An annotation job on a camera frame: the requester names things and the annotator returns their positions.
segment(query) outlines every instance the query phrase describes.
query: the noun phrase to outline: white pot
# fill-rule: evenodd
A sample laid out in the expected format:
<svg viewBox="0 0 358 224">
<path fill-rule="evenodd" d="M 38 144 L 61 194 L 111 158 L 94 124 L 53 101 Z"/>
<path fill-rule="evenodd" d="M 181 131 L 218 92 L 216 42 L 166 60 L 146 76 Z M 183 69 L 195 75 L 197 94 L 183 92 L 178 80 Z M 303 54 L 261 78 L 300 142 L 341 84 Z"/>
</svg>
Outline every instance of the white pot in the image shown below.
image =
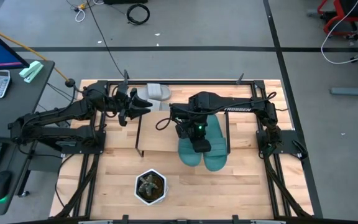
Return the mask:
<svg viewBox="0 0 358 224">
<path fill-rule="evenodd" d="M 140 179 L 140 177 L 142 177 L 143 175 L 145 175 L 146 173 L 148 173 L 148 172 L 154 172 L 154 173 L 156 173 L 157 175 L 159 175 L 162 179 L 163 179 L 163 181 L 164 181 L 164 194 L 161 196 L 161 197 L 159 197 L 158 199 L 156 199 L 155 201 L 153 201 L 153 202 L 146 202 L 142 197 L 140 197 L 138 194 L 137 194 L 137 183 L 139 182 L 139 179 Z M 146 205 L 152 205 L 152 204 L 154 204 L 154 203 L 158 203 L 158 202 L 162 202 L 162 200 L 165 198 L 165 196 L 167 195 L 167 192 L 168 192 L 168 184 L 167 184 L 167 178 L 164 176 L 164 175 L 162 175 L 162 174 L 160 174 L 159 172 L 157 172 L 156 170 L 154 170 L 154 169 L 149 169 L 148 171 L 146 171 L 146 172 L 144 172 L 143 174 L 141 174 L 141 175 L 138 175 L 137 177 L 136 177 L 136 180 L 135 180 L 135 192 L 134 192 L 134 194 L 135 194 L 135 197 L 137 197 L 139 200 L 141 200 L 143 203 L 145 203 Z"/>
</svg>

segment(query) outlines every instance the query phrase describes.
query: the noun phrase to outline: computer mouse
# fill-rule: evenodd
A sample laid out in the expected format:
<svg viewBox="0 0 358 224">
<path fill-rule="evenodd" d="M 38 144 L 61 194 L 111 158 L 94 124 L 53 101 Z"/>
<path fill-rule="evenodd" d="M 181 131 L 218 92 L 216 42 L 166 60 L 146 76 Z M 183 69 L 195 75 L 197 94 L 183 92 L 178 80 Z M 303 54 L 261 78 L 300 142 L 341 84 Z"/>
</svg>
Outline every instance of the computer mouse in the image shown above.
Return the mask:
<svg viewBox="0 0 358 224">
<path fill-rule="evenodd" d="M 9 192 L 12 180 L 12 173 L 8 170 L 0 172 L 0 199 L 4 198 Z"/>
</svg>

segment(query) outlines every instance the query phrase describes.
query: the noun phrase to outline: green led light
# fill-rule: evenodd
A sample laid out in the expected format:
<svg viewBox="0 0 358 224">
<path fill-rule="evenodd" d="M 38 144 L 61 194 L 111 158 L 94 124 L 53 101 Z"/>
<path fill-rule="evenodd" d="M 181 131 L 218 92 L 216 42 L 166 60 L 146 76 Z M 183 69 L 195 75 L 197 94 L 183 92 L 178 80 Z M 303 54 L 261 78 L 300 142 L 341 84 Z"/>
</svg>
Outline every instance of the green led light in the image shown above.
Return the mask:
<svg viewBox="0 0 358 224">
<path fill-rule="evenodd" d="M 0 199 L 0 203 L 5 203 L 7 201 L 7 196 L 5 196 L 4 198 Z"/>
</svg>

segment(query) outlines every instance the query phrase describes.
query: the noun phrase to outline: gray floor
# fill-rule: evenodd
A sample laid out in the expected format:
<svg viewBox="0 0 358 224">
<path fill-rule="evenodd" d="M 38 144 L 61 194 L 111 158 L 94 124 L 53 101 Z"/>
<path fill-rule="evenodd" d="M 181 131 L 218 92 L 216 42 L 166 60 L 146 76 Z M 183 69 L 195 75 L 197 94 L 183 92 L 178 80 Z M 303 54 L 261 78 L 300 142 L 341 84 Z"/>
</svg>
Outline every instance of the gray floor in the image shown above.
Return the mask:
<svg viewBox="0 0 358 224">
<path fill-rule="evenodd" d="M 320 47 L 325 38 L 323 25 L 305 16 L 307 9 L 316 8 L 320 2 L 270 0 L 282 47 Z M 116 7 L 125 11 L 128 5 Z M 273 47 L 264 5 L 259 0 L 150 0 L 148 7 L 152 16 L 144 26 L 127 24 L 126 18 L 109 6 L 93 7 L 108 45 Z M 32 47 L 102 47 L 89 10 L 86 13 L 86 19 L 76 23 L 75 13 L 63 0 L 49 0 L 47 4 L 42 0 L 9 0 L 0 10 L 0 31 Z M 327 47 L 349 45 L 342 38 L 334 38 L 327 42 Z M 27 52 L 20 54 L 36 58 Z M 42 54 L 56 61 L 65 75 L 78 81 L 120 78 L 107 52 Z M 113 52 L 113 55 L 131 78 L 237 78 L 243 72 L 244 78 L 282 77 L 274 52 Z M 352 54 L 327 56 L 343 61 Z M 328 92 L 334 86 L 358 86 L 358 63 L 331 65 L 319 53 L 285 52 L 284 58 L 323 215 L 358 220 L 358 97 L 332 96 Z M 55 72 L 50 83 L 64 88 L 63 80 Z M 47 88 L 40 104 L 51 109 L 66 105 L 67 100 Z M 47 218 L 55 181 L 56 174 L 33 173 L 26 187 L 32 195 L 15 198 L 8 213 L 0 217 L 0 223 Z"/>
</svg>

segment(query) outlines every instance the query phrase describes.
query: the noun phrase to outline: wooden table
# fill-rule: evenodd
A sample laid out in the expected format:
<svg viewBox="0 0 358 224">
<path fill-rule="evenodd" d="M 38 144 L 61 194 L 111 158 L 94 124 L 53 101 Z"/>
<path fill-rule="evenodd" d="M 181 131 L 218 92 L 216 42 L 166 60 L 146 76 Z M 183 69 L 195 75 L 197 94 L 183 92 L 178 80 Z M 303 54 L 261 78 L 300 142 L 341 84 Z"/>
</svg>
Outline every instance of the wooden table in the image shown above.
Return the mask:
<svg viewBox="0 0 358 224">
<path fill-rule="evenodd" d="M 96 81 L 83 80 L 81 86 Z M 280 80 L 264 81 L 268 94 L 277 92 L 277 96 L 271 100 L 276 108 L 287 108 Z M 167 103 L 187 103 L 189 96 L 200 91 L 243 98 L 252 95 L 247 87 L 236 85 L 170 85 L 170 89 L 172 97 Z M 277 114 L 281 129 L 292 129 L 288 111 L 278 111 Z M 188 167 L 181 162 L 176 152 L 178 138 L 172 131 L 174 123 L 164 131 L 154 128 L 155 121 L 166 115 L 167 112 L 151 112 L 142 118 L 139 149 L 145 151 L 144 157 L 140 157 L 134 149 L 139 119 L 128 121 L 126 127 L 121 127 L 116 118 L 106 120 L 106 149 L 99 160 L 92 219 L 121 219 L 122 215 L 129 215 L 132 220 L 229 220 L 235 214 L 240 219 L 273 217 L 264 162 L 258 157 L 255 136 L 257 123 L 253 113 L 229 113 L 231 153 L 226 166 L 217 172 L 208 171 L 203 162 L 196 167 Z M 87 121 L 73 120 L 71 125 L 77 128 L 87 124 Z M 82 157 L 73 156 L 60 171 L 57 189 L 65 203 L 77 188 Z M 301 162 L 288 154 L 282 154 L 280 158 L 287 189 L 307 212 L 313 213 Z M 169 192 L 163 202 L 146 206 L 134 196 L 134 184 L 137 175 L 151 168 L 167 177 Z M 85 210 L 87 193 L 85 190 L 80 214 Z M 276 194 L 280 214 L 283 215 L 277 188 Z M 50 215 L 55 215 L 61 209 L 55 195 Z"/>
</svg>

